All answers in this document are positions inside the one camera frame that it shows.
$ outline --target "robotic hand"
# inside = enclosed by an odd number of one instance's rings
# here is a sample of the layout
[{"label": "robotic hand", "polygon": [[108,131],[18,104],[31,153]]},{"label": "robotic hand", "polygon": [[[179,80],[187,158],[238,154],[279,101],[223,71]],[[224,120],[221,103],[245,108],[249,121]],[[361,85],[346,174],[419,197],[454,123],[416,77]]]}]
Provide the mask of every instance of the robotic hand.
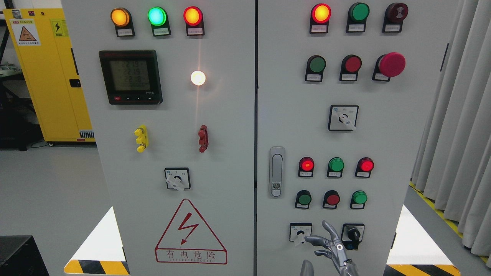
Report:
[{"label": "robotic hand", "polygon": [[[311,243],[313,246],[322,246],[327,249],[314,251],[316,256],[325,256],[326,258],[331,259],[340,276],[359,276],[355,263],[346,256],[343,243],[341,242],[336,229],[334,229],[327,221],[322,221],[322,227],[324,227],[331,235],[330,240],[315,235],[305,237],[305,241]],[[313,276],[314,272],[312,264],[305,260],[301,272],[302,275]]]}]

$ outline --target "gray floor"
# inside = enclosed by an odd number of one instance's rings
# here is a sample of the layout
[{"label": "gray floor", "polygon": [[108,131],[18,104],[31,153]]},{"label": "gray floor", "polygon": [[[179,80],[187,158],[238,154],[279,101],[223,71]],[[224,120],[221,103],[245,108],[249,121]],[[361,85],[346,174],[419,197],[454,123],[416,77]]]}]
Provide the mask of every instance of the gray floor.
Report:
[{"label": "gray floor", "polygon": [[[0,151],[0,195],[0,235],[33,235],[50,276],[64,275],[65,264],[111,206],[96,148]],[[411,188],[405,205],[462,276],[491,276]]]}]

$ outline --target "white curtain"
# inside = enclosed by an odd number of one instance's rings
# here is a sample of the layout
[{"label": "white curtain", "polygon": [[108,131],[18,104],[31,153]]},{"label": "white curtain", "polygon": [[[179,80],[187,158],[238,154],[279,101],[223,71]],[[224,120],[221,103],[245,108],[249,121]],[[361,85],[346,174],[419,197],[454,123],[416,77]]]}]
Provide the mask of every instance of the white curtain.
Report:
[{"label": "white curtain", "polygon": [[[491,0],[460,1],[412,182],[491,255]],[[491,258],[487,263],[491,267]]]}]

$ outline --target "digital power meter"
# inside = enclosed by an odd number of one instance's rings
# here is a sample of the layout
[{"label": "digital power meter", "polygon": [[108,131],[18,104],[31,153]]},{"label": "digital power meter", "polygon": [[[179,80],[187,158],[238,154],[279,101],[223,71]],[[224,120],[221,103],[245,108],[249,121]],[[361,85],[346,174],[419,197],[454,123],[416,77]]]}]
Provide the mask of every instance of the digital power meter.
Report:
[{"label": "digital power meter", "polygon": [[162,102],[155,50],[100,51],[102,74],[112,105],[158,105]]}]

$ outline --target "yellow terminal connector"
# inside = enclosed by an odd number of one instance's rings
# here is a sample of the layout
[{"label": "yellow terminal connector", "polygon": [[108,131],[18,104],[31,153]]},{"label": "yellow terminal connector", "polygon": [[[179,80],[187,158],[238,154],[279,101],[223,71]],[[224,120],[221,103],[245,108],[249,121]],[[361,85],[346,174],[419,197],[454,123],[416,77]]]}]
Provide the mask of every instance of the yellow terminal connector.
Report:
[{"label": "yellow terminal connector", "polygon": [[148,147],[147,127],[145,125],[139,126],[135,130],[135,135],[138,136],[136,138],[136,143],[139,145],[136,150],[137,152],[142,153]]}]

